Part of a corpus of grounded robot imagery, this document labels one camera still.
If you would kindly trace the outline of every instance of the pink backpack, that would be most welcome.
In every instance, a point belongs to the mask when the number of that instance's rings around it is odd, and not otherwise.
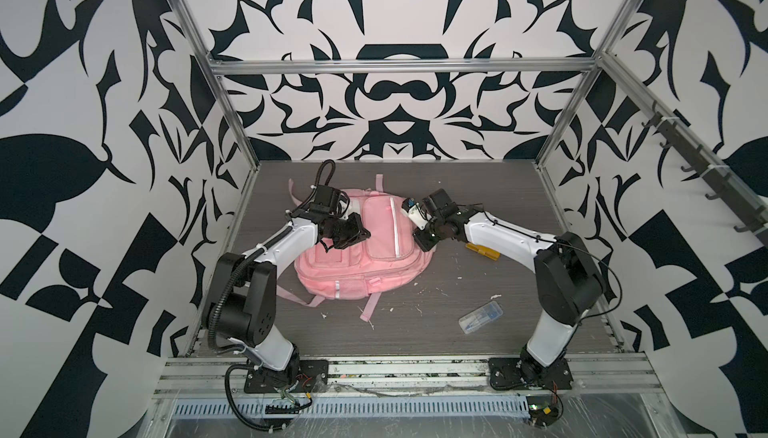
[[[383,175],[376,175],[376,190],[344,189],[350,196],[349,212],[360,213],[371,237],[347,249],[327,253],[318,243],[303,252],[294,266],[299,280],[315,295],[310,303],[282,287],[277,295],[308,307],[325,299],[359,300],[370,296],[360,319],[368,321],[383,291],[396,289],[413,280],[429,264],[432,253],[422,251],[413,241],[412,222],[402,211],[403,198],[384,193]],[[288,180],[293,202],[293,180]]]

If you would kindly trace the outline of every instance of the yellow block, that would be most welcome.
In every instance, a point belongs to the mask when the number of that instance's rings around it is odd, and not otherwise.
[[[490,248],[482,245],[467,243],[467,248],[472,251],[477,251],[480,255],[487,256],[491,260],[498,260],[498,257],[502,256],[502,254],[498,251],[491,250]]]

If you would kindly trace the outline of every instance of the black mounting plate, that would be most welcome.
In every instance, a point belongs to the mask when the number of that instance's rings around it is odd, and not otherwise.
[[[518,369],[520,358],[491,358],[488,368],[491,371],[490,385],[494,390],[523,390],[536,388],[552,388],[552,383],[558,390],[571,390],[571,368],[567,360],[557,360],[546,370],[534,384],[523,385]]]
[[[306,383],[306,389],[311,390],[315,385],[315,380],[320,380],[323,384],[328,383],[328,360],[300,360],[299,372],[310,377]],[[268,384],[264,381],[264,372],[259,369],[249,373],[245,379],[244,393],[274,393]]]

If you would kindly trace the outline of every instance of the black cable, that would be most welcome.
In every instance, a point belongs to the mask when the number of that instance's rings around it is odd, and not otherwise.
[[[425,221],[425,222],[428,222],[428,221],[429,221],[429,219],[427,218],[427,214],[426,214],[426,213],[424,213],[424,210],[422,210],[422,207],[421,207],[421,206],[419,206],[419,204],[418,204],[418,203],[416,203],[416,209],[418,210],[418,213],[419,213],[419,214],[422,216],[422,218],[424,219],[424,221]]]
[[[552,390],[552,388],[548,388],[546,386],[544,386],[544,389],[545,390],[549,390],[552,393],[552,395],[554,395],[555,401],[558,402],[558,418],[555,421],[560,420],[563,417],[563,415],[565,414],[565,402],[562,401],[562,399],[561,399],[560,395],[558,395],[557,391],[554,391],[554,390]]]
[[[340,190],[340,194],[341,194],[341,197],[346,198],[346,207],[344,208],[344,211],[342,212],[341,211],[341,203],[342,203],[342,201],[339,200],[339,208],[336,211],[336,215],[333,216],[333,218],[335,218],[335,219],[340,219],[341,217],[344,216],[344,214],[347,212],[347,210],[350,209],[350,196],[346,192],[343,192],[341,190]]]
[[[226,395],[226,402],[230,405],[230,408],[232,409],[232,413],[235,415],[238,421],[244,424],[245,426],[248,426],[249,428],[257,431],[271,432],[271,431],[284,430],[286,425],[283,425],[279,428],[275,428],[274,426],[267,426],[267,425],[254,423],[253,421],[249,420],[244,414],[240,412],[240,410],[237,408],[237,404],[235,403],[235,399],[232,396],[232,386],[230,385],[230,375],[232,375],[232,372],[235,370],[253,371],[254,366],[248,365],[248,364],[232,364],[224,372],[224,394]],[[271,405],[264,406],[264,414],[269,415],[269,414],[299,413],[300,411],[305,410],[310,406],[312,406],[311,397],[309,398],[309,401],[307,403],[299,406],[292,406],[290,408],[282,408],[279,406],[271,406]]]
[[[291,216],[294,216],[294,213],[296,213],[300,209],[304,209],[315,197],[315,191],[317,190],[317,186],[320,184],[320,177],[322,175],[322,171],[326,168],[326,165],[331,165],[331,171],[328,173],[328,177],[326,178],[326,185],[328,185],[331,181],[331,178],[333,177],[333,174],[336,172],[336,162],[333,160],[326,160],[320,164],[320,167],[317,169],[317,174],[315,174],[315,183],[312,187],[312,193],[310,193],[309,196],[307,196],[302,203],[299,203],[297,207],[295,207],[293,210],[291,210],[290,214]]]
[[[267,405],[267,406],[264,406],[264,414],[279,415],[279,414],[299,413],[300,411],[305,410],[310,406],[312,406],[312,398],[310,398],[309,401],[303,405],[292,406],[290,408],[281,408],[279,406]]]
[[[273,426],[254,423],[253,421],[248,420],[248,418],[246,418],[245,415],[240,412],[240,410],[237,408],[237,404],[235,404],[235,399],[232,397],[232,387],[230,386],[230,375],[235,370],[253,371],[254,367],[250,365],[245,365],[245,364],[233,364],[233,365],[230,365],[230,367],[227,368],[226,371],[224,372],[224,394],[226,395],[226,402],[230,404],[230,409],[232,410],[232,413],[235,415],[238,421],[244,424],[245,426],[248,426],[252,430],[256,430],[256,431],[269,432],[269,431],[283,430],[284,429],[283,427],[275,428]]]
[[[598,262],[600,262],[607,270],[609,270],[614,275],[614,278],[616,279],[616,283],[619,285],[619,301],[616,303],[616,305],[612,309],[608,309],[608,310],[602,311],[600,313],[595,313],[594,315],[587,315],[587,316],[585,316],[583,318],[580,318],[579,321],[576,323],[577,327],[579,326],[579,324],[581,323],[582,320],[586,320],[587,318],[594,318],[594,317],[599,317],[599,316],[602,316],[602,315],[606,315],[606,314],[610,313],[611,311],[615,311],[616,309],[619,308],[619,306],[621,305],[621,301],[624,299],[624,290],[621,288],[621,280],[619,280],[619,276],[616,275],[616,272],[610,266],[608,266],[608,263],[606,263],[605,261],[602,261],[600,258],[598,258],[597,256],[591,254],[587,250],[582,250],[579,247],[575,247],[573,245],[569,245],[567,243],[563,243],[562,241],[545,240],[545,239],[542,238],[541,235],[531,235],[530,233],[526,233],[526,232],[524,232],[524,231],[522,231],[520,229],[514,229],[511,226],[506,226],[506,225],[503,225],[502,223],[499,223],[497,219],[491,219],[491,217],[488,216],[488,212],[486,212],[484,209],[482,210],[482,212],[485,215],[486,220],[491,222],[491,223],[493,223],[494,226],[500,226],[500,227],[502,227],[504,229],[520,233],[521,235],[525,235],[525,236],[527,236],[529,238],[532,238],[532,239],[534,239],[536,241],[543,241],[545,243],[555,243],[556,245],[560,245],[560,246],[568,247],[570,249],[582,251],[582,252],[586,253],[587,255],[589,255],[590,257],[592,257],[593,259],[595,259]],[[602,294],[604,294],[605,290],[603,290],[602,285],[600,285],[600,290],[602,291]]]

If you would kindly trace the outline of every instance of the aluminum rail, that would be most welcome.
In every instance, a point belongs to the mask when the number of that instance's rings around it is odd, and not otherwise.
[[[488,386],[488,358],[501,355],[457,356],[307,356],[330,362],[324,393],[334,396],[371,393],[498,394]],[[644,353],[584,353],[566,355],[574,388],[579,393],[664,393]],[[154,399],[204,398],[224,395],[224,372],[238,357],[172,358],[165,365]],[[236,396],[244,372],[233,373]],[[536,395],[546,390],[515,390]]]
[[[627,29],[629,21],[632,19],[635,12],[638,11],[642,3],[643,0],[622,1],[619,10],[616,11],[613,21],[610,22],[608,31],[595,49],[595,58],[599,57],[603,52],[614,48],[614,45],[624,35],[624,31]],[[549,134],[546,141],[544,141],[544,145],[536,157],[536,163],[542,166],[546,165],[547,160],[549,160],[552,153],[558,148],[558,144],[560,144],[560,140],[565,134],[565,131],[571,126],[571,121],[573,121],[573,118],[576,116],[576,110],[589,94],[589,91],[592,89],[592,86],[599,75],[600,65],[598,64],[598,66],[590,70],[588,74],[584,74],[581,77],[581,81],[579,81],[576,88],[574,88],[571,98],[568,100],[568,103],[565,104],[563,111],[558,116],[557,121],[552,128],[552,132]]]
[[[411,72],[584,71],[591,57],[445,58],[388,60],[211,60],[216,75],[373,74]]]
[[[254,148],[250,145],[248,135],[243,128],[243,122],[240,121],[240,115],[235,111],[235,108],[230,101],[230,97],[224,89],[224,86],[221,84],[220,79],[217,78],[216,74],[210,69],[208,50],[205,47],[203,38],[200,36],[199,28],[194,22],[187,1],[168,0],[168,5],[179,19],[181,30],[184,32],[184,36],[187,38],[187,42],[189,42],[189,45],[192,48],[195,59],[197,59],[197,63],[200,65],[200,71],[203,72],[205,81],[208,83],[208,88],[210,88],[211,93],[213,93],[214,98],[216,98],[216,102],[218,102],[224,112],[224,119],[226,120],[226,124],[230,126],[237,145],[240,147],[243,155],[245,155],[245,159],[248,162],[248,165],[250,165],[250,168],[256,170],[259,166],[259,159],[254,152]]]
[[[643,82],[615,55],[610,52],[599,54],[598,66],[616,82],[648,118],[653,117],[657,112],[661,113],[662,117],[674,117],[672,110],[662,104],[659,98],[643,85]]]

